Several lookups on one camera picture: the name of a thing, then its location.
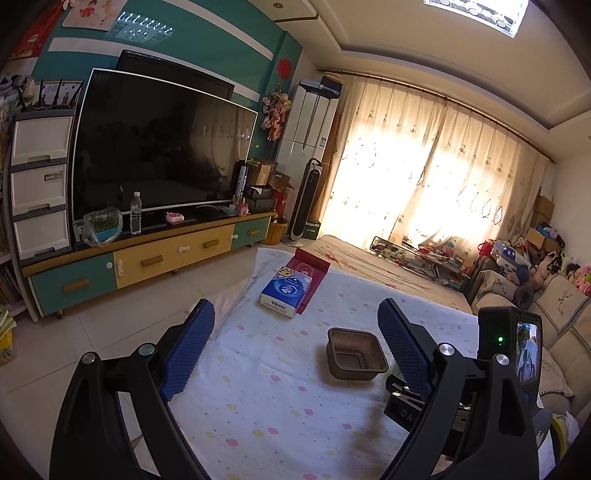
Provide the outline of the clear water bottle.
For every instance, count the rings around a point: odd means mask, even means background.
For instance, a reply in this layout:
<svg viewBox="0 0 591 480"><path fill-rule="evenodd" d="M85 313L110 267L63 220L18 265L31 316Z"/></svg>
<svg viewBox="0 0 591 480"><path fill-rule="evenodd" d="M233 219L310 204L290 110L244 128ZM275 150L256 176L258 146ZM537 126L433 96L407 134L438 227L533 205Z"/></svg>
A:
<svg viewBox="0 0 591 480"><path fill-rule="evenodd" d="M141 202L141 198L140 198L140 193L139 192L135 192L133 194L133 198L130 204L130 219L129 219L129 223L130 223L130 233L132 235L138 235L141 233L142 230L142 226L141 226L141 221L142 221L142 202Z"/></svg>

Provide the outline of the cream window curtain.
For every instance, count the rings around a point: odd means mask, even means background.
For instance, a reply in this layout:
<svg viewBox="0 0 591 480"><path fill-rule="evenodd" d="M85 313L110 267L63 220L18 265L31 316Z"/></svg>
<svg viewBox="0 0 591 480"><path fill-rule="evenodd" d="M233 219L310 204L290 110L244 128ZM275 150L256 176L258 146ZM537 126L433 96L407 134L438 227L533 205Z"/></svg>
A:
<svg viewBox="0 0 591 480"><path fill-rule="evenodd" d="M449 247L465 261L489 239L525 235L551 160L442 96L346 75L321 234Z"/></svg>

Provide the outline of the large black television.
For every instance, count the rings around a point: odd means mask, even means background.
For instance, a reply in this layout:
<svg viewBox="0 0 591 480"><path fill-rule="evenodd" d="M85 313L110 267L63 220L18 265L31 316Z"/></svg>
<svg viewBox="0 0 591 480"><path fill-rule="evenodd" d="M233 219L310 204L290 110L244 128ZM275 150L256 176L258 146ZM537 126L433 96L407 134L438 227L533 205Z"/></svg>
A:
<svg viewBox="0 0 591 480"><path fill-rule="evenodd" d="M107 207L127 213L134 195L146 211L231 200L256 118L197 89L93 69L74 139L73 218Z"/></svg>

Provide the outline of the bag with green plant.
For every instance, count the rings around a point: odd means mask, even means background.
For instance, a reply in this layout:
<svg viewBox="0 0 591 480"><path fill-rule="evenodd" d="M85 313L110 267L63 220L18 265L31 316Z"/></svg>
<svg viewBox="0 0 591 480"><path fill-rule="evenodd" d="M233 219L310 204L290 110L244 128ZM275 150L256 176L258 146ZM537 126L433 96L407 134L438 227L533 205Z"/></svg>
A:
<svg viewBox="0 0 591 480"><path fill-rule="evenodd" d="M85 214L82 239L90 247L106 247L121 233L123 218L114 207Z"/></svg>

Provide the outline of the white dotted tablecloth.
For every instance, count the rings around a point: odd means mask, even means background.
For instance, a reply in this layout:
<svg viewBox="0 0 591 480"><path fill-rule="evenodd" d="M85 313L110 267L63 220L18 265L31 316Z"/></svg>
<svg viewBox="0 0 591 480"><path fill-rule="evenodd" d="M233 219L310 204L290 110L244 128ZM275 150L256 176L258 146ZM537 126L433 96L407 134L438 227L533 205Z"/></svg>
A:
<svg viewBox="0 0 591 480"><path fill-rule="evenodd" d="M332 327L379 333L393 298L406 316L463 354L477 349L476 317L348 273L331 271L301 314L287 318L259 296L287 263L262 248L250 274L233 260L200 270L188 299L210 299L214 331L170 409L214 479L377 479L406 439L384 413L386 378L339 381L329 372Z"/></svg>

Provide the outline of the brown plastic tray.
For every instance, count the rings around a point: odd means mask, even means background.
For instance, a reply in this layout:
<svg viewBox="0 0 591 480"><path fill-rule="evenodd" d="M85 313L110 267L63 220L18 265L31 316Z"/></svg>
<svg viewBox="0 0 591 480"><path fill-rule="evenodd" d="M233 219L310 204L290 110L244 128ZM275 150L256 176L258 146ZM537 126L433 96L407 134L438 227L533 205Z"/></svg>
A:
<svg viewBox="0 0 591 480"><path fill-rule="evenodd" d="M329 329L327 357L332 377L344 381L370 381L389 369L379 339L366 331Z"/></svg>

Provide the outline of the beige sofa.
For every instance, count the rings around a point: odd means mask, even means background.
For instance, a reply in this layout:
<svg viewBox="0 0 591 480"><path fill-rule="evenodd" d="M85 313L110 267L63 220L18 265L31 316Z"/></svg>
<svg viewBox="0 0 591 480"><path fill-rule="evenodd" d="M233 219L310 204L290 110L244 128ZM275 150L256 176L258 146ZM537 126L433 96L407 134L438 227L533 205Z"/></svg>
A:
<svg viewBox="0 0 591 480"><path fill-rule="evenodd" d="M483 270L471 308L477 357L504 354L526 401L584 423L590 413L590 297L560 275L518 285Z"/></svg>

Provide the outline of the artificial flower bunch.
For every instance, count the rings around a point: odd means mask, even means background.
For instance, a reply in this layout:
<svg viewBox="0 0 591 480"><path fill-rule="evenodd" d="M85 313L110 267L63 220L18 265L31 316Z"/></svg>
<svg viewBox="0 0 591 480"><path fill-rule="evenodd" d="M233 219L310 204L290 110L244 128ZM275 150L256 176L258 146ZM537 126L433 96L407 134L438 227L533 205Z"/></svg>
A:
<svg viewBox="0 0 591 480"><path fill-rule="evenodd" d="M260 127L266 131L267 141L274 142L280 139L291 106L293 106L293 102L287 93L281 90L280 84L276 85L273 92L263 97L263 122Z"/></svg>

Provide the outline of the yellow rimmed trash bin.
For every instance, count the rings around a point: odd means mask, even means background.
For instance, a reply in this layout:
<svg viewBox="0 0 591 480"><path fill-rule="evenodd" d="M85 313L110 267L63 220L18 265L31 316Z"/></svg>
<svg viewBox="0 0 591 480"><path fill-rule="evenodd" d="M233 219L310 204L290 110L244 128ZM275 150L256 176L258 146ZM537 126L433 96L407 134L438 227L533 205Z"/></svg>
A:
<svg viewBox="0 0 591 480"><path fill-rule="evenodd" d="M550 434L555 463L558 464L569 448L567 418L565 416L552 415Z"/></svg>

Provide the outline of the low cluttered glass table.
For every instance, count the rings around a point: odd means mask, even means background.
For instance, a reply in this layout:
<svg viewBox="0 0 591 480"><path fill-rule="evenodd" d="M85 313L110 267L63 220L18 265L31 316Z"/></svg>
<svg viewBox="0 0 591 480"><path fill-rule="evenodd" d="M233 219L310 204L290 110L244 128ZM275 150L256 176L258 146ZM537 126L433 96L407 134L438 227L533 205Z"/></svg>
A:
<svg viewBox="0 0 591 480"><path fill-rule="evenodd" d="M461 263L438 250L415 248L405 242L397 244L375 236L370 243L370 251L423 278L459 292L465 290L469 280Z"/></svg>

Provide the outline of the white plastic drawer unit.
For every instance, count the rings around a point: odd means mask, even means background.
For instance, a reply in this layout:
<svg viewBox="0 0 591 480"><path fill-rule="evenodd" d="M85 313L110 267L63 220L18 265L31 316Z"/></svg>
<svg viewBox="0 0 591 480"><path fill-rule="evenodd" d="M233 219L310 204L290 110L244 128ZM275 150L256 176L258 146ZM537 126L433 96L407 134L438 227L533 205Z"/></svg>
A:
<svg viewBox="0 0 591 480"><path fill-rule="evenodd" d="M17 114L4 168L10 256L34 323L43 313L24 268L71 251L68 189L74 126L72 109Z"/></svg>

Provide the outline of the blue tissue box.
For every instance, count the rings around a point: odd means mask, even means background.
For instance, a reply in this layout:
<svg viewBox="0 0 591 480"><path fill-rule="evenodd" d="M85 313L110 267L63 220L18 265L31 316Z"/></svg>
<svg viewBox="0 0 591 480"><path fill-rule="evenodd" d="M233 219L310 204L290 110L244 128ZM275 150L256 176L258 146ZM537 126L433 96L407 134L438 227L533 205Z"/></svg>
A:
<svg viewBox="0 0 591 480"><path fill-rule="evenodd" d="M283 266L264 287L259 296L259 304L287 318L293 318L310 286L309 275Z"/></svg>

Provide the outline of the plush toy pile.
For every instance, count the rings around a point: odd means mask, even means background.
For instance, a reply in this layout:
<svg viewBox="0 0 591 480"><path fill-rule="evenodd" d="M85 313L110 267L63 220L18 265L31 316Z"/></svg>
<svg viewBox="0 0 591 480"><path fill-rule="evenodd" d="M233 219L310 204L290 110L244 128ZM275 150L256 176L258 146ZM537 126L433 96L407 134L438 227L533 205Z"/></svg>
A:
<svg viewBox="0 0 591 480"><path fill-rule="evenodd" d="M590 268L566 256L564 247L562 237L546 222L515 242L487 241L467 293L472 310L499 305L528 310L553 288L561 302L569 296L588 297Z"/></svg>

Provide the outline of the yellow teal tv cabinet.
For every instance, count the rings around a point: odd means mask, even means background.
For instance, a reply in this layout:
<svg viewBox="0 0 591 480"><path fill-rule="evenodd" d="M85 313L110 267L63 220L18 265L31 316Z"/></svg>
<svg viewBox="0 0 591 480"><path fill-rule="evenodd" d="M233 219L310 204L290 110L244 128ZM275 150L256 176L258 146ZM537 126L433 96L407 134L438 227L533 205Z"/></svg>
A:
<svg viewBox="0 0 591 480"><path fill-rule="evenodd" d="M266 239L273 213L136 236L22 269L42 317Z"/></svg>

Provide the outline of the black tower fan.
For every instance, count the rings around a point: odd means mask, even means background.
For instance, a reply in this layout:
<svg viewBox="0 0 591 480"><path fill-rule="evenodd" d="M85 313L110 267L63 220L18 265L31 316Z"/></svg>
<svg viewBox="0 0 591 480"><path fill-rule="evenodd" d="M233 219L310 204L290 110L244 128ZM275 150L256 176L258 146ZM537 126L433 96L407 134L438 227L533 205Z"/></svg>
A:
<svg viewBox="0 0 591 480"><path fill-rule="evenodd" d="M304 235L305 223L308 221L308 215L311 212L312 202L314 202L315 192L318 190L321 177L322 162L311 158L304 169L304 177L301 180L297 200L294 202L290 227L287 231L287 239L291 242L297 242Z"/></svg>

